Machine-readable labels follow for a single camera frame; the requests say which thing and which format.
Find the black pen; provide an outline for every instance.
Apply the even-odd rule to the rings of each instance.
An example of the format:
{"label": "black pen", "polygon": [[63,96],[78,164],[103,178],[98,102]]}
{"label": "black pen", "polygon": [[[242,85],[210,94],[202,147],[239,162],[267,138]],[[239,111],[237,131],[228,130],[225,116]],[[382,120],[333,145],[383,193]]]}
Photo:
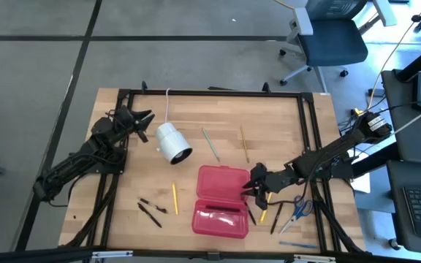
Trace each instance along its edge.
{"label": "black pen", "polygon": [[152,219],[152,221],[159,226],[160,228],[162,227],[162,225],[149,213],[149,211],[147,211],[145,209],[145,207],[143,205],[141,205],[140,203],[137,203],[137,206],[139,207],[139,209],[141,209],[150,219]]}
{"label": "black pen", "polygon": [[143,198],[139,198],[139,201],[143,202],[144,204],[150,205],[151,207],[154,207],[155,209],[157,209],[158,211],[162,212],[162,213],[167,213],[167,209],[165,208],[160,208],[154,204],[151,204],[149,201],[147,201],[146,199]]}
{"label": "black pen", "polygon": [[251,210],[249,209],[249,206],[248,206],[248,203],[247,202],[245,202],[245,206],[246,206],[246,208],[248,208],[248,214],[249,214],[249,217],[251,218],[251,220],[253,221],[253,224],[256,226],[256,219],[254,219],[254,216],[253,216],[253,213],[251,212]]}
{"label": "black pen", "polygon": [[278,220],[278,216],[281,215],[281,211],[282,211],[282,206],[284,205],[284,203],[281,203],[278,206],[278,210],[277,210],[277,214],[276,214],[276,219],[274,219],[274,223],[272,224],[272,227],[270,228],[270,234],[274,233],[274,229],[276,228],[276,224],[277,224],[277,220]]}

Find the white cable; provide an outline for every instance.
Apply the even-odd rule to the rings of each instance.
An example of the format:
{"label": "white cable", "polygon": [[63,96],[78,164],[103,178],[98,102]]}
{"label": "white cable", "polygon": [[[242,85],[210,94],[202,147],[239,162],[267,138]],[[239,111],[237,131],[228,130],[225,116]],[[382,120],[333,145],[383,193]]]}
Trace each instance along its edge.
{"label": "white cable", "polygon": [[[421,114],[418,115],[417,117],[411,119],[408,123],[404,124],[401,128],[397,129],[397,131],[394,131],[390,136],[396,135],[398,134],[400,131],[404,130],[405,128],[407,128],[407,126],[409,126],[410,124],[414,123],[416,120],[418,120],[419,118],[421,118]],[[373,147],[375,145],[371,145],[370,147],[366,148],[363,151],[367,151],[369,148]]]}
{"label": "white cable", "polygon": [[165,91],[165,96],[167,97],[167,109],[165,110],[165,123],[168,122],[168,91],[170,88],[167,88],[167,91]]}
{"label": "white cable", "polygon": [[393,53],[395,52],[395,50],[398,49],[399,45],[402,43],[403,38],[407,35],[407,32],[409,32],[409,30],[412,28],[412,26],[414,24],[415,24],[415,22],[412,22],[412,24],[410,24],[410,27],[402,35],[401,40],[399,40],[399,43],[394,47],[394,49],[392,50],[391,54],[389,54],[389,56],[387,57],[385,63],[383,64],[383,67],[381,68],[381,70],[379,70],[378,77],[376,77],[376,81],[374,82],[373,90],[371,92],[370,102],[368,103],[368,107],[366,108],[366,110],[369,110],[370,109],[371,103],[373,102],[374,91],[376,90],[376,87],[378,85],[378,80],[379,80],[379,76],[381,76],[381,72],[384,70],[384,68],[386,67],[387,62],[389,61],[389,59],[391,58],[391,56],[393,55]]}

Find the wooden table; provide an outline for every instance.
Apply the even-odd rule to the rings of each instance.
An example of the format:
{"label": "wooden table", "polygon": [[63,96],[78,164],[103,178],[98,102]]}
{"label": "wooden table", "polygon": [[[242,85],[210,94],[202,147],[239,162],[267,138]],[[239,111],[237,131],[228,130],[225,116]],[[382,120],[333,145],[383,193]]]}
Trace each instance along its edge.
{"label": "wooden table", "polygon": [[[100,88],[91,116],[92,125],[105,113],[115,108],[118,94],[116,88]],[[322,144],[327,145],[338,138],[333,104],[329,94],[314,94],[314,105]],[[250,170],[257,162],[269,170],[283,169],[283,164],[299,156],[303,151],[303,139],[297,100],[290,98],[260,98],[233,96],[170,96],[169,121],[184,135],[193,153],[185,161],[174,166],[156,150],[154,133],[164,122],[165,96],[136,95],[133,110],[152,109],[156,114],[147,130],[149,142],[142,143],[133,134],[129,141],[129,153],[124,174],[120,176],[116,194],[113,219],[108,237],[108,248],[152,249],[177,251],[237,251],[237,252],[285,252],[317,253],[317,249],[279,245],[279,240],[318,245],[314,214],[301,218],[282,235],[278,229],[292,215],[293,205],[285,205],[278,220],[276,232],[270,235],[278,206],[268,209],[265,222],[259,224],[261,210],[250,198],[248,203],[257,218],[258,225],[249,223],[246,238],[232,239],[195,234],[191,229],[194,203],[197,200],[196,185],[198,169],[204,165],[226,165]],[[308,132],[314,145],[311,120],[307,114]],[[243,125],[250,163],[246,163],[240,135]],[[201,128],[205,128],[218,151],[218,163]],[[174,214],[172,181],[178,188],[179,216]],[[59,244],[69,242],[92,213],[98,175],[85,176],[73,189]],[[301,194],[303,186],[290,186],[273,201],[293,199]],[[364,248],[363,234],[354,196],[350,187],[342,180],[332,179],[330,189],[335,215],[346,233]],[[137,207],[137,198],[142,197],[167,208],[165,215],[152,207],[148,210],[163,225],[158,228]],[[102,231],[99,220],[95,244],[99,244]],[[332,249],[329,224],[324,218],[328,248]]]}

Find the scissors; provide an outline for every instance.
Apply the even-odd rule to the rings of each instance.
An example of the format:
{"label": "scissors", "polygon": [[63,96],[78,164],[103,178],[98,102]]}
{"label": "scissors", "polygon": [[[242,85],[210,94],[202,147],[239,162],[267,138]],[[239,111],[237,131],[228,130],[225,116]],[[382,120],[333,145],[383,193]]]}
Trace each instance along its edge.
{"label": "scissors", "polygon": [[305,201],[303,198],[301,198],[301,196],[296,196],[294,203],[295,210],[293,211],[293,215],[278,232],[279,234],[284,233],[285,230],[287,230],[291,225],[293,225],[294,222],[296,222],[296,220],[302,216],[309,215],[313,210],[313,201]]}

